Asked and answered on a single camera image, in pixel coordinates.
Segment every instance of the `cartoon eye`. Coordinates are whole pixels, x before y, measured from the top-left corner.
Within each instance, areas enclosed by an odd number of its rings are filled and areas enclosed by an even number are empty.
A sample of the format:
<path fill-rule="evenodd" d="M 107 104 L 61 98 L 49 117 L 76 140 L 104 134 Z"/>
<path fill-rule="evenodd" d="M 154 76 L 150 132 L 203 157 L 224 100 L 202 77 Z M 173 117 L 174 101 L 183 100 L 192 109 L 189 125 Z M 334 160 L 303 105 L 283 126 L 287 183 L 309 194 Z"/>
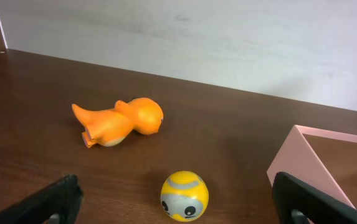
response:
<path fill-rule="evenodd" d="M 196 212 L 196 208 L 194 206 L 188 206 L 185 208 L 185 215 L 187 216 L 191 216 L 195 214 L 195 212 Z"/>
<path fill-rule="evenodd" d="M 166 202 L 161 201 L 161 206 L 163 206 L 163 209 L 167 212 L 168 211 L 168 206 L 166 204 Z"/>

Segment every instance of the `toy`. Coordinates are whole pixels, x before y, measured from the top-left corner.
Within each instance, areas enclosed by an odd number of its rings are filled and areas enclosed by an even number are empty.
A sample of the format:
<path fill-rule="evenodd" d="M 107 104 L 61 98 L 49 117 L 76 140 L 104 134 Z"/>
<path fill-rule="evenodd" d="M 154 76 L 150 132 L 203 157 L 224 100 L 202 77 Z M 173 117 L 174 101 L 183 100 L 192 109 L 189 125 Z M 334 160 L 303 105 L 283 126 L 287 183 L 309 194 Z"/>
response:
<path fill-rule="evenodd" d="M 87 147 L 115 146 L 133 129 L 141 134 L 157 133 L 163 120 L 160 106 L 149 98 L 137 98 L 129 103 L 119 100 L 109 110 L 89 111 L 75 104 L 72 109 L 85 128 L 82 136 Z"/>
<path fill-rule="evenodd" d="M 179 171 L 164 182 L 161 206 L 173 219 L 190 222 L 199 218 L 209 202 L 209 191 L 203 180 L 193 172 Z"/>

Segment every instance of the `white wall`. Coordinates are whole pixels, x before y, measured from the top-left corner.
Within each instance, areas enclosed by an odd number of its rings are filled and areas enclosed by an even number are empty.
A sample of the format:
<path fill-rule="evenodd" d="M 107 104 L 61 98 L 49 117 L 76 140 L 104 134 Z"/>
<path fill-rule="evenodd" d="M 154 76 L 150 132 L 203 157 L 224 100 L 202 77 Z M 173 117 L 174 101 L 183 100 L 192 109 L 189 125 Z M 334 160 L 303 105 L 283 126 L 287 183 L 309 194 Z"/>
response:
<path fill-rule="evenodd" d="M 0 0 L 0 16 L 10 49 L 357 110 L 357 0 Z"/>

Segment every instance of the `pink container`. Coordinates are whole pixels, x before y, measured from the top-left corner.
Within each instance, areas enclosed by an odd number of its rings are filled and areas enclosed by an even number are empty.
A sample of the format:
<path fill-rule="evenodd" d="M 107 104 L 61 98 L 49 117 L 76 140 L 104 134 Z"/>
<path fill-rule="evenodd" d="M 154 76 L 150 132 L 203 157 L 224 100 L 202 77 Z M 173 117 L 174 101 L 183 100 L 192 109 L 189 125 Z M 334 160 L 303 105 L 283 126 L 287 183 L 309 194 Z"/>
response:
<path fill-rule="evenodd" d="M 357 136 L 295 125 L 267 171 L 284 171 L 357 209 Z"/>

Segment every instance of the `orange dinosaur toy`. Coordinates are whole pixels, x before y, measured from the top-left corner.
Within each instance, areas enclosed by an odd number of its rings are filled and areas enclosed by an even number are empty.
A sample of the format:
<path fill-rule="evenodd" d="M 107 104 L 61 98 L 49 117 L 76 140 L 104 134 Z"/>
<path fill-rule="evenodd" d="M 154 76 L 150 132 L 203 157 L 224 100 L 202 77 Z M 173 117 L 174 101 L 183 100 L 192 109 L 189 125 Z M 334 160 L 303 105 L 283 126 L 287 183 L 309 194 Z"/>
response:
<path fill-rule="evenodd" d="M 72 109 L 85 128 L 82 136 L 87 147 L 115 146 L 133 129 L 141 134 L 157 133 L 163 120 L 160 106 L 149 98 L 137 98 L 129 103 L 119 100 L 109 110 L 89 111 L 75 104 Z"/>

